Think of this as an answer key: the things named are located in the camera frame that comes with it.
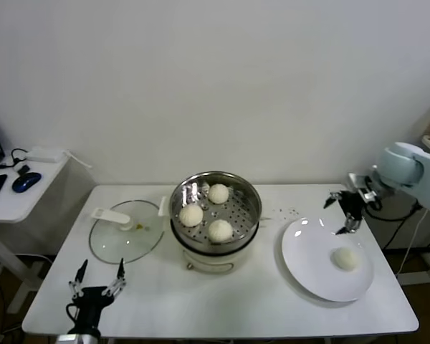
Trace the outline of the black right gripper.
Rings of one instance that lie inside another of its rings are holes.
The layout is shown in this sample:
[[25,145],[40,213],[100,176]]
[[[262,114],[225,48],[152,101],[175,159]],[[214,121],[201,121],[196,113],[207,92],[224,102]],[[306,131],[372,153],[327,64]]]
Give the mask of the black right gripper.
[[345,222],[335,234],[356,233],[360,228],[360,220],[363,217],[364,200],[358,193],[353,193],[351,191],[330,192],[328,198],[325,200],[323,208],[326,209],[336,201],[338,201],[345,214]]

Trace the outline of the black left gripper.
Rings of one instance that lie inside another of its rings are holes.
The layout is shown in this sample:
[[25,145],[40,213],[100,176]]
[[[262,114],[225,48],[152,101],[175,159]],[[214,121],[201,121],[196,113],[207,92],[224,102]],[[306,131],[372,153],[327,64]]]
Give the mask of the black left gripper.
[[86,287],[82,289],[82,281],[87,269],[86,259],[77,270],[75,279],[69,281],[72,297],[76,297],[71,305],[77,310],[77,316],[72,320],[74,327],[71,334],[100,334],[98,325],[104,308],[113,304],[126,286],[124,259],[120,260],[116,278],[108,287]]

